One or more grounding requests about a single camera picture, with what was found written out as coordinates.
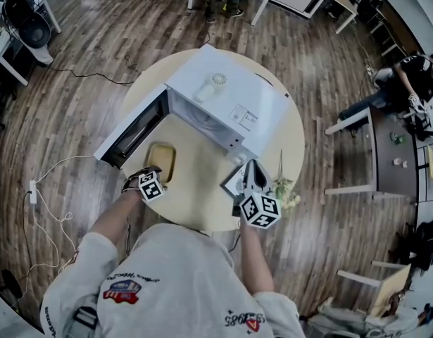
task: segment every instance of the white sweatshirt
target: white sweatshirt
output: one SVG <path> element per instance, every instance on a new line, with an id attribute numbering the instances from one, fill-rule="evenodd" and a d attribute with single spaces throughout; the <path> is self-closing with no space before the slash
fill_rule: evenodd
<path id="1" fill-rule="evenodd" d="M 85 235 L 44 295 L 46 336 L 305 337 L 296 305 L 278 293 L 251 296 L 227 249 L 204 234 L 154 225 L 120 265 L 117 257 L 107 238 Z M 96 327 L 87 328 L 93 309 Z"/>

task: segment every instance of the wooden floor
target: wooden floor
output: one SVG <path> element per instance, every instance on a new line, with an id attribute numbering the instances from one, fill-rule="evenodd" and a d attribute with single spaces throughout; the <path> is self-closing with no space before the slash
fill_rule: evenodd
<path id="1" fill-rule="evenodd" d="M 51 7 L 63 32 L 50 45 L 53 67 L 72 68 L 77 74 L 99 72 L 117 81 L 136 79 L 155 61 L 205 42 L 204 1 L 196 0 L 196 9 L 188 11 L 187 0 L 54 0 Z M 383 276 L 370 262 L 388 259 L 395 232 L 413 221 L 415 209 L 409 199 L 324 196 L 326 187 L 365 184 L 369 173 L 365 133 L 356 139 L 345 132 L 326 137 L 324 128 L 341 109 L 373 92 L 368 79 L 363 82 L 363 59 L 366 54 L 373 59 L 379 51 L 360 25 L 336 35 L 337 24 L 323 12 L 305 20 L 269 4 L 252 27 L 259 3 L 244 1 L 242 18 L 218 17 L 210 27 L 210 43 L 248 56 L 274 73 L 290 91 L 305 127 L 306 154 L 296 186 L 302 202 L 262 235 L 277 290 L 295 300 L 302 314 L 331 295 L 344 306 L 365 308 L 372 292 L 338 278 L 337 270 Z M 127 68 L 128 54 L 137 71 Z M 28 87 L 18 89 L 18 99 L 8 102 L 7 128 L 0 135 L 0 272 L 10 269 L 17 278 L 29 268 L 23 212 L 33 263 L 56 261 L 51 243 L 34 225 L 28 202 L 23 205 L 28 182 L 62 158 L 92 155 L 115 127 L 128 90 L 102 77 L 81 79 L 40 67 L 29 80 Z M 76 159 L 58 166 L 39 190 L 55 215 L 74 213 L 64 228 L 77 245 L 119 195 L 122 182 L 122 173 L 109 165 Z M 157 220 L 151 211 L 147 217 L 144 213 L 140 208 L 131 217 L 131 242 Z M 35 214 L 58 245 L 63 265 L 73 254 L 72 245 L 41 204 Z M 239 272 L 239 246 L 233 256 Z M 31 272 L 18 309 L 35 324 L 42 295 L 57 271 L 36 267 Z M 25 280 L 20 283 L 24 289 Z"/>

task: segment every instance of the microwave label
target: microwave label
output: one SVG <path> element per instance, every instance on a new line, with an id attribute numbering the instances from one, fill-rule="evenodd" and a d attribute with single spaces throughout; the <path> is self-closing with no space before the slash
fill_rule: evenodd
<path id="1" fill-rule="evenodd" d="M 239 104 L 234 107 L 229 117 L 248 131 L 253 129 L 257 121 L 254 114 Z"/>

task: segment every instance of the power strip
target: power strip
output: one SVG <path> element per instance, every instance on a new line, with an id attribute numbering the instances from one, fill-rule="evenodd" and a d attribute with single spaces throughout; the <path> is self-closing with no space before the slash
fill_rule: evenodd
<path id="1" fill-rule="evenodd" d="M 36 191 L 36 181 L 30 180 L 29 191 L 30 191 L 30 203 L 36 205 L 38 202 L 38 194 Z"/>

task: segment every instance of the round table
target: round table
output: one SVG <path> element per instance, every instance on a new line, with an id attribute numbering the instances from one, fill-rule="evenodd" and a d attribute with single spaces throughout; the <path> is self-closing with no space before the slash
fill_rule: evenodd
<path id="1" fill-rule="evenodd" d="M 193 49 L 173 54 L 144 71 L 125 96 L 118 121 L 123 120 L 145 96 L 165 82 L 196 52 L 197 49 Z M 260 64 L 231 51 L 223 52 L 265 78 L 279 92 L 288 93 L 283 84 Z M 291 97 L 290 100 L 288 111 L 282 116 L 259 161 L 275 179 L 282 151 L 283 174 L 295 182 L 302 168 L 305 140 L 301 116 Z M 196 230 L 215 232 L 237 229 L 239 218 L 232 217 L 233 199 L 220 187 L 235 169 L 225 158 L 225 151 L 176 115 L 170 114 L 125 162 L 123 171 L 126 176 L 144 167 L 146 154 L 153 142 L 173 145 L 177 155 L 166 194 L 149 203 L 149 207 L 171 222 Z"/>

